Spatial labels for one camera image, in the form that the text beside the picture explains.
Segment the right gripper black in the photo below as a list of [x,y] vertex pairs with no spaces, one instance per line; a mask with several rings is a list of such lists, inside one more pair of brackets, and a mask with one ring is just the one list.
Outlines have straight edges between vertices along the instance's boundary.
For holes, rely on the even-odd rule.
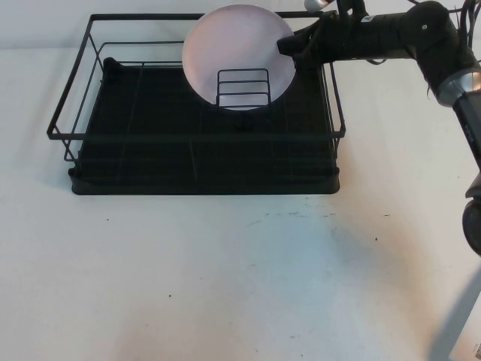
[[297,69],[319,68],[333,62],[336,52],[343,46],[346,30],[336,11],[319,13],[316,21],[294,31],[294,35],[277,41],[280,53],[297,53]]

